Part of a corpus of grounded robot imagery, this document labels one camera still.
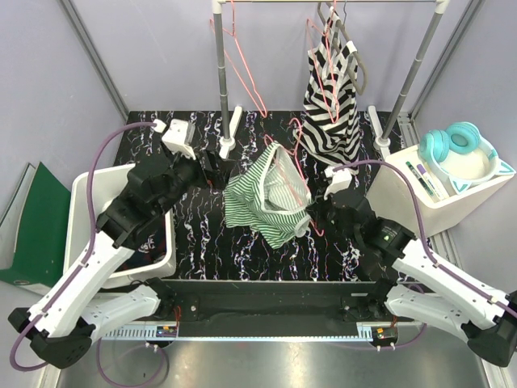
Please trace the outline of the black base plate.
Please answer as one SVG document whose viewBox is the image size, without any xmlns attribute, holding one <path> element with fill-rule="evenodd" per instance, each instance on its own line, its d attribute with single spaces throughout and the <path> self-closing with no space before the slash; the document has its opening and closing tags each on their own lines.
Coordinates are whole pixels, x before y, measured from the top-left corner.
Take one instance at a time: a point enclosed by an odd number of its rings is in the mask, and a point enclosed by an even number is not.
<svg viewBox="0 0 517 388">
<path fill-rule="evenodd" d="M 372 282 L 166 280 L 181 339 L 303 340 L 352 335 L 358 323 L 391 324 Z"/>
</svg>

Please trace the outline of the green white striped tank top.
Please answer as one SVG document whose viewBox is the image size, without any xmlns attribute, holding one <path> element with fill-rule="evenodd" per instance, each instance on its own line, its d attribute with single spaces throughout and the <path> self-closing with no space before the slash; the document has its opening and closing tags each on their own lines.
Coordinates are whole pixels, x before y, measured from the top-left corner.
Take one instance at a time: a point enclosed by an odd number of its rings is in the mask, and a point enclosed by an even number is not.
<svg viewBox="0 0 517 388">
<path fill-rule="evenodd" d="M 312 195 L 288 151 L 274 141 L 249 169 L 232 177 L 224 190 L 225 224 L 259 232 L 278 249 L 305 236 L 312 218 Z"/>
</svg>

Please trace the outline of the white grey clothes rack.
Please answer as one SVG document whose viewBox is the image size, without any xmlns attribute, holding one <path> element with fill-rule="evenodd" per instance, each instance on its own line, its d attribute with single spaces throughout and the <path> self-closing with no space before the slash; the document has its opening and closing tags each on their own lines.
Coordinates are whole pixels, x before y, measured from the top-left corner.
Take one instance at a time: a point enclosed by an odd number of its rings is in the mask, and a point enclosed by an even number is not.
<svg viewBox="0 0 517 388">
<path fill-rule="evenodd" d="M 245 67 L 246 72 L 248 73 L 251 86 L 253 87 L 253 93 L 251 93 L 250 89 L 247 87 L 245 82 L 242 80 L 240 74 L 237 72 L 235 67 L 233 66 L 233 63 L 231 62 L 229 56 L 227 56 L 227 53 L 225 51 L 224 46 L 224 32 L 225 29 L 223 28 L 223 18 L 222 18 L 222 5 L 226 4 L 227 2 L 231 3 L 232 6 L 232 31 L 229 33 L 234 39 L 235 45 L 237 47 L 237 50 L 239 52 L 239 55 L 241 55 L 242 63 Z M 252 101 L 255 103 L 256 108 L 259 110 L 261 114 L 266 114 L 267 109 L 265 104 L 263 103 L 262 97 L 256 90 L 254 79 L 249 71 L 249 67 L 246 63 L 246 60 L 244 56 L 242 55 L 242 51 L 240 48 L 240 45 L 238 43 L 237 35 L 234 30 L 235 28 L 235 14 L 234 14 L 234 2 L 317 2 L 317 14 L 320 17 L 322 23 L 326 22 L 326 18 L 321 13 L 321 4 L 323 1 L 211 1 L 212 4 L 212 16 L 213 19 L 210 20 L 211 26 L 213 26 L 213 31 L 215 35 L 215 42 L 216 42 L 216 63 L 218 68 L 218 84 L 219 84 L 219 96 L 220 96 L 220 103 L 221 103 L 221 115 L 222 115 L 222 129 L 223 129 L 223 135 L 220 142 L 220 156 L 223 159 L 227 159 L 229 156 L 229 152 L 235 148 L 235 134 L 237 132 L 237 128 L 239 126 L 240 119 L 242 117 L 243 109 L 241 106 L 236 105 L 234 108 L 232 116 L 229 114 L 229 97 L 228 97 L 228 88 L 227 88 L 227 77 L 226 77 L 226 67 L 225 67 L 225 59 L 228 59 L 230 64 L 233 66 L 235 73 L 237 77 L 240 79 L 242 85 L 244 86 L 246 92 L 248 93 L 249 97 L 251 97 Z M 393 106 L 393 109 L 390 113 L 390 116 L 388 118 L 388 121 L 383 128 L 380 124 L 376 107 L 374 105 L 368 106 L 368 114 L 369 118 L 372 123 L 372 128 L 374 131 L 374 148 L 379 151 L 381 157 L 385 159 L 390 155 L 390 140 L 389 140 L 389 134 L 392 132 L 394 123 L 397 121 L 397 118 L 399 116 L 399 113 L 401 112 L 401 109 L 403 107 L 404 102 L 406 101 L 406 96 L 410 91 L 410 88 L 414 82 L 414 79 L 418 73 L 418 70 L 420 68 L 420 65 L 422 64 L 423 58 L 426 55 L 426 52 L 429 48 L 429 45 L 431 43 L 431 40 L 433 39 L 435 35 L 435 31 L 437 27 L 439 26 L 439 23 L 443 17 L 443 14 L 448 8 L 450 1 L 349 1 L 349 2 L 433 2 L 435 4 L 434 13 L 431 17 L 431 21 L 429 22 L 429 25 L 427 27 L 427 30 L 424 34 L 424 37 L 422 38 L 422 42 L 419 45 L 417 54 L 413 60 L 413 63 L 410 67 L 410 70 L 406 76 L 406 79 L 403 83 L 403 86 L 401 88 L 401 91 L 399 92 L 399 95 L 397 97 L 396 103 Z M 346 28 L 345 28 L 345 20 L 346 17 L 343 17 L 343 19 L 340 19 L 338 23 L 335 23 L 334 25 L 339 28 L 339 31 L 343 38 L 347 41 L 351 41 L 350 37 L 347 34 Z M 366 66 L 364 65 L 361 56 L 357 52 L 357 50 L 352 52 L 353 57 L 355 58 L 355 61 L 358 65 L 358 67 L 361 69 L 363 73 L 363 84 L 360 85 L 357 83 L 357 79 L 354 79 L 353 77 L 353 71 L 352 69 L 347 68 L 347 73 L 349 77 L 351 78 L 351 82 L 353 85 L 355 85 L 355 89 L 358 94 L 362 95 L 364 93 L 364 89 L 368 84 L 368 71 Z"/>
</svg>

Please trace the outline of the purple marker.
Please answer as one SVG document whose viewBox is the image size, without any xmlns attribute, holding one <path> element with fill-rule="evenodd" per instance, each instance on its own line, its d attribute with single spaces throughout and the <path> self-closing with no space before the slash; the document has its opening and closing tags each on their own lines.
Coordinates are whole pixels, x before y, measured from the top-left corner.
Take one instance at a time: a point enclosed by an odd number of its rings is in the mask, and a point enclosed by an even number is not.
<svg viewBox="0 0 517 388">
<path fill-rule="evenodd" d="M 417 165 L 418 172 L 423 177 L 429 188 L 433 191 L 436 198 L 439 201 L 444 200 L 443 194 L 441 191 L 436 187 L 434 180 L 432 179 L 431 175 L 427 172 L 426 168 L 422 164 Z"/>
</svg>

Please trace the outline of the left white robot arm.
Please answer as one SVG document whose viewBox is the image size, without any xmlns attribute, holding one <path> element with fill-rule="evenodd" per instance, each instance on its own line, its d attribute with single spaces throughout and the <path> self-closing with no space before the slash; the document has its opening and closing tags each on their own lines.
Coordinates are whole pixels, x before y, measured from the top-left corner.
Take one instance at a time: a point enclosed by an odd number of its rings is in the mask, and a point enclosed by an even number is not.
<svg viewBox="0 0 517 388">
<path fill-rule="evenodd" d="M 90 214 L 90 241 L 51 290 L 30 308 L 8 317 L 29 339 L 45 365 L 66 369 L 108 332 L 144 317 L 158 320 L 174 312 L 174 291 L 158 277 L 94 308 L 88 305 L 109 276 L 162 226 L 166 215 L 192 187 L 222 190 L 235 166 L 203 150 L 189 158 L 179 152 L 152 154 L 126 175 L 126 184 L 100 213 Z"/>
</svg>

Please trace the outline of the black white striped garment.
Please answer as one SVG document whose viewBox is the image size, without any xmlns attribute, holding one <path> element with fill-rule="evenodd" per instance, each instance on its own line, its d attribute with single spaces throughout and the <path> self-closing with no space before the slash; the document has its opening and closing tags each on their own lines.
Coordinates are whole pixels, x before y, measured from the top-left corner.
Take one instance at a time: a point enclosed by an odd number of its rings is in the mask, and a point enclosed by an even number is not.
<svg viewBox="0 0 517 388">
<path fill-rule="evenodd" d="M 356 162 L 361 133 L 356 102 L 358 64 L 354 44 L 329 30 L 308 51 L 309 82 L 303 99 L 301 145 L 317 160 L 338 166 Z"/>
</svg>

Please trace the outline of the teal cat ear headphones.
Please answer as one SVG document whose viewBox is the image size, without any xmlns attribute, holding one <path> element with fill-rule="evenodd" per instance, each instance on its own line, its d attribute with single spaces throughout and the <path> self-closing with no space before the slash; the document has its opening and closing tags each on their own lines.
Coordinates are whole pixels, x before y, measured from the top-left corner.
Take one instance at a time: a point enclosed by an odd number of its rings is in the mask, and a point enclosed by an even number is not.
<svg viewBox="0 0 517 388">
<path fill-rule="evenodd" d="M 457 195 L 495 177 L 515 174 L 478 127 L 467 121 L 426 133 L 419 142 L 418 156 Z"/>
</svg>

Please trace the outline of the white laundry bin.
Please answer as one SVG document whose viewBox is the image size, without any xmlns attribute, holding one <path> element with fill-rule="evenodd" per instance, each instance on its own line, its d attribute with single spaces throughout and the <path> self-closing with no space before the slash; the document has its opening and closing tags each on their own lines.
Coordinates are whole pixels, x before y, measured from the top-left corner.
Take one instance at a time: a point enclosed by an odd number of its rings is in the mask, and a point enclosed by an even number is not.
<svg viewBox="0 0 517 388">
<path fill-rule="evenodd" d="M 95 171 L 93 178 L 93 203 L 95 213 L 99 214 L 124 188 L 128 172 L 135 167 L 133 163 L 109 167 Z M 83 253 L 90 240 L 90 217 L 86 202 L 86 183 L 88 174 L 79 175 L 73 182 L 69 205 L 69 221 L 65 243 L 65 258 L 63 270 Z M 176 270 L 176 246 L 174 232 L 174 213 L 168 212 L 157 230 L 166 234 L 166 253 L 155 264 L 128 271 L 118 271 L 118 268 L 105 281 L 105 289 L 114 289 L 129 285 L 135 280 L 146 280 L 153 277 L 165 278 L 172 276 Z"/>
</svg>

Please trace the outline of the grey padded hanger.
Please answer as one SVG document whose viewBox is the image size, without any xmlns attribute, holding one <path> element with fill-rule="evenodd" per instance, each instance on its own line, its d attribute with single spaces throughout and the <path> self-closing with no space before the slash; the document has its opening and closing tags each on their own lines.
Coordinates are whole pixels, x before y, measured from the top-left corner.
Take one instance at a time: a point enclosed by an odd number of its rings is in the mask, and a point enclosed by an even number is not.
<svg viewBox="0 0 517 388">
<path fill-rule="evenodd" d="M 319 2 L 317 4 L 317 14 L 324 24 L 330 21 L 332 26 L 336 28 L 336 32 L 331 35 L 333 48 L 339 53 L 347 48 L 347 75 L 356 93 L 363 95 L 368 85 L 368 71 L 358 49 L 347 33 L 345 27 L 346 5 L 343 5 L 343 16 L 340 16 L 335 4 L 330 1 Z"/>
</svg>

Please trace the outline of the green binder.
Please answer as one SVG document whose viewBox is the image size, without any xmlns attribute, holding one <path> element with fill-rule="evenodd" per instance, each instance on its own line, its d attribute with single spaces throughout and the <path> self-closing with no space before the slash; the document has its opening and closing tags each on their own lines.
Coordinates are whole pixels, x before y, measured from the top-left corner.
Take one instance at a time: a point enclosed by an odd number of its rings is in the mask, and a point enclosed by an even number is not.
<svg viewBox="0 0 517 388">
<path fill-rule="evenodd" d="M 1 281 L 38 291 L 63 271 L 71 194 L 43 164 L 27 164 L 1 217 Z"/>
</svg>

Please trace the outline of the white storage box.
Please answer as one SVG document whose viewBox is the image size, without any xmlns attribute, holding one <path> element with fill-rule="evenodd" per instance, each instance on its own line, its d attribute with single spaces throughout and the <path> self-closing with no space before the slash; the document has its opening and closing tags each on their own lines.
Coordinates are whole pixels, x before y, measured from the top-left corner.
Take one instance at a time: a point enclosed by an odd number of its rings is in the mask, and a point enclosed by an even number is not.
<svg viewBox="0 0 517 388">
<path fill-rule="evenodd" d="M 418 207 L 427 237 L 456 226 L 514 176 L 495 177 L 486 183 L 468 189 L 461 195 L 457 195 L 449 186 L 443 185 L 438 178 L 431 175 L 436 187 L 444 197 L 444 200 L 439 201 L 427 194 L 406 165 L 407 162 L 411 162 L 414 166 L 417 166 L 422 162 L 418 157 L 418 147 L 416 145 L 390 154 L 385 161 L 403 172 L 410 181 L 418 200 Z M 366 198 L 378 217 L 393 220 L 411 230 L 414 234 L 419 234 L 409 189 L 395 171 L 382 166 L 368 189 Z"/>
</svg>

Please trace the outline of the navy blue shirt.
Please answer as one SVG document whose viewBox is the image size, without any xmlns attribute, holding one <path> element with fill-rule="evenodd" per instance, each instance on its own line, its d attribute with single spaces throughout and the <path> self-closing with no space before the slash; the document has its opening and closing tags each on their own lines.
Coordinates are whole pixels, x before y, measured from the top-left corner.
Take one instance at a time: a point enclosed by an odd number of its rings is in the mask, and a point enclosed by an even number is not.
<svg viewBox="0 0 517 388">
<path fill-rule="evenodd" d="M 118 271 L 128 271 L 157 263 L 166 253 L 166 234 L 159 230 L 151 234 L 147 240 L 122 263 Z"/>
</svg>

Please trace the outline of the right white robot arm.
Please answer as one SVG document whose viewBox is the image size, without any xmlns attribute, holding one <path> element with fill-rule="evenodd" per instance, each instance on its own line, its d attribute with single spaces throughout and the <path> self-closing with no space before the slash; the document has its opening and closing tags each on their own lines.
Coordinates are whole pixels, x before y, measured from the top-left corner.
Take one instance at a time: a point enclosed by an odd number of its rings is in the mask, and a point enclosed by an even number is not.
<svg viewBox="0 0 517 388">
<path fill-rule="evenodd" d="M 349 238 L 363 257 L 359 278 L 374 282 L 367 311 L 418 320 L 464 341 L 482 360 L 507 367 L 516 353 L 516 294 L 495 289 L 437 255 L 411 230 L 378 217 L 347 189 L 309 206 L 326 232 Z"/>
</svg>

